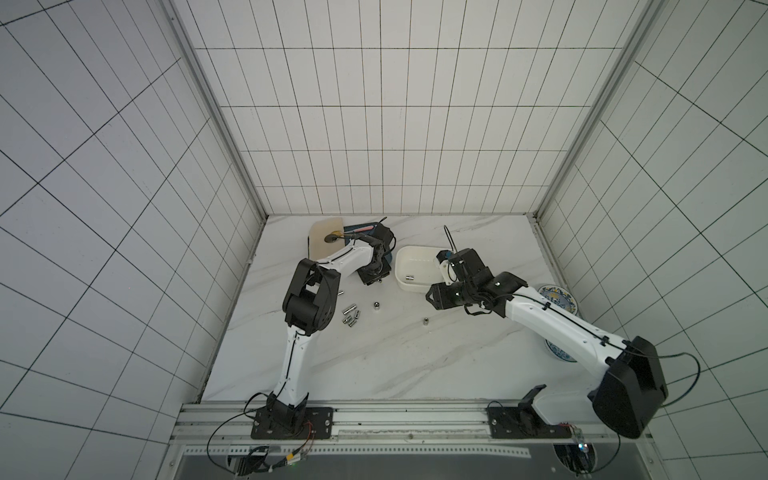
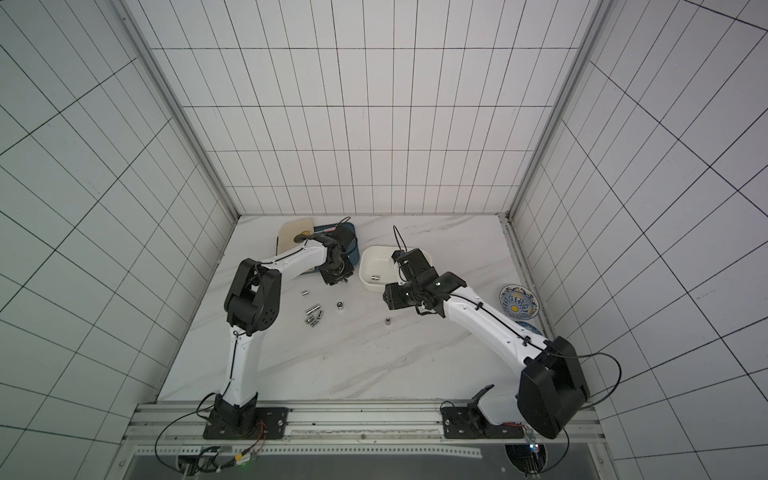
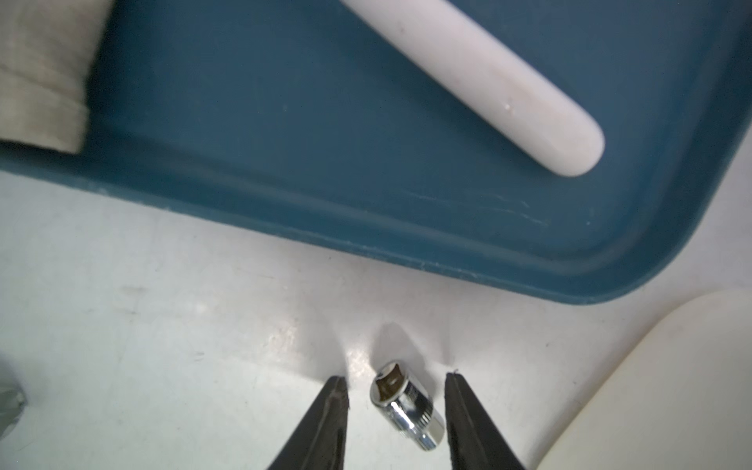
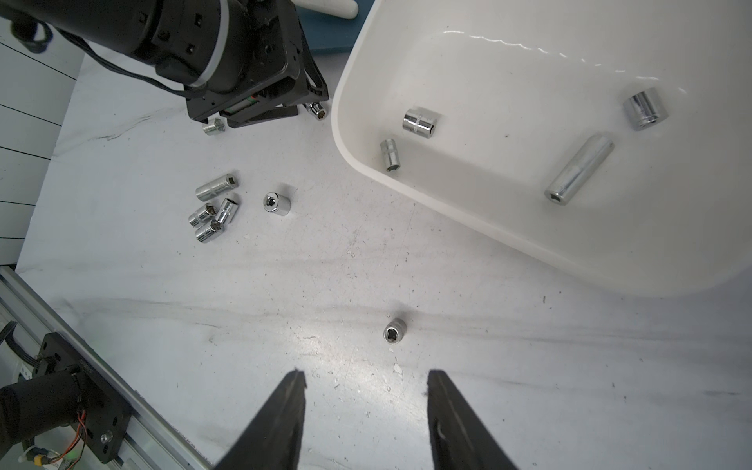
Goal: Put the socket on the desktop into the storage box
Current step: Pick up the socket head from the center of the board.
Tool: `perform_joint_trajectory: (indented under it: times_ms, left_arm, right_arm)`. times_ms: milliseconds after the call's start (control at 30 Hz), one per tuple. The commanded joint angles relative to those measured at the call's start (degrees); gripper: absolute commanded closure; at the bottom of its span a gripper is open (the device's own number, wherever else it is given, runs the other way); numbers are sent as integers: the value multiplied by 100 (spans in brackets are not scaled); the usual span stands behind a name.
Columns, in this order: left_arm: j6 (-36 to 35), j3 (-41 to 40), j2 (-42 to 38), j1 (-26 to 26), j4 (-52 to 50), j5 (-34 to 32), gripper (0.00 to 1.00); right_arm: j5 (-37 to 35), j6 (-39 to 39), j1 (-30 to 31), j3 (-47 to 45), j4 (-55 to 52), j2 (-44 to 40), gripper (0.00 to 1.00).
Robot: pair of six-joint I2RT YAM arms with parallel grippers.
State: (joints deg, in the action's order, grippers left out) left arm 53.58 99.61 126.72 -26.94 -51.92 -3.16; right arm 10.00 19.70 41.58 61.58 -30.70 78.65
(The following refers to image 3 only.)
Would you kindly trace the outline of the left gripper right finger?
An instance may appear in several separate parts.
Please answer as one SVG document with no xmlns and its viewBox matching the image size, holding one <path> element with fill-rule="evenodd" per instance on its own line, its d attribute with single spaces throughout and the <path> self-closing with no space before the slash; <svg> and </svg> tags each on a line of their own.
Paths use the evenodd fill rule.
<svg viewBox="0 0 752 470">
<path fill-rule="evenodd" d="M 523 470 L 497 426 L 459 373 L 446 375 L 446 432 L 454 470 Z"/>
</svg>

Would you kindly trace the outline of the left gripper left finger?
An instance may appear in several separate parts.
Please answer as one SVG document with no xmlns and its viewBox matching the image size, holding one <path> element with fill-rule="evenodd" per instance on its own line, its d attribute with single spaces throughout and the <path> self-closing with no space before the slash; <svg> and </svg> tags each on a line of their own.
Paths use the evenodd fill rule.
<svg viewBox="0 0 752 470">
<path fill-rule="evenodd" d="M 268 469 L 343 469 L 349 409 L 347 379 L 330 377 Z"/>
</svg>

